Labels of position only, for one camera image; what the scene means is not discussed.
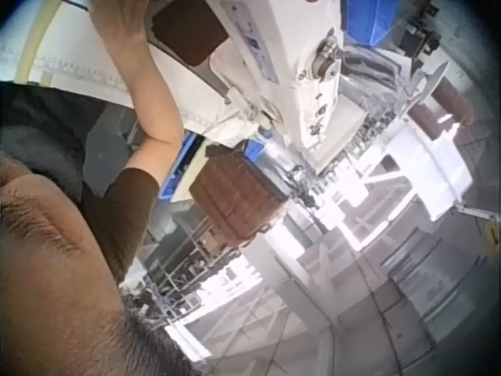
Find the yellow label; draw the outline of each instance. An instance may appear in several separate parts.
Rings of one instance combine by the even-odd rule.
[[[496,222],[487,222],[484,228],[484,236],[488,243],[494,247],[494,250],[499,250],[499,225]]]

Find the hair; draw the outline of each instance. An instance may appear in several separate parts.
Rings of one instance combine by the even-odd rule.
[[[167,332],[154,330],[136,312],[126,311],[125,325],[120,326],[127,375],[201,376]]]

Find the eyebrow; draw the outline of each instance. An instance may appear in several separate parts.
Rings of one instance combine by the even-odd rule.
[[[75,251],[76,244],[66,239],[52,223],[52,216],[41,211],[37,205],[30,205],[33,200],[12,195],[2,190],[2,212],[0,223],[2,232],[14,236],[18,240],[36,240],[50,244],[58,251]]]

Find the blue container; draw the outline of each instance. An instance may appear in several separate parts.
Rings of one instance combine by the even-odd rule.
[[[181,164],[182,159],[186,156],[189,148],[193,145],[195,138],[196,133],[190,131],[186,132],[185,138],[182,141],[181,151],[172,165],[167,180],[158,195],[159,200],[170,200],[172,196],[174,196],[175,189],[178,187],[183,175],[183,171],[179,168],[179,165]]]
[[[247,148],[245,150],[245,156],[250,160],[255,162],[263,150],[265,149],[265,145],[259,143],[258,141],[254,141],[253,139],[249,140],[247,144]]]
[[[393,25],[398,0],[347,0],[348,35],[361,45],[374,46]]]

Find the brown sleeve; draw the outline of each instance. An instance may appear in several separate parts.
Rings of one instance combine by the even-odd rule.
[[[142,244],[159,190],[155,179],[137,168],[123,170],[103,198],[84,188],[82,214],[117,284]]]

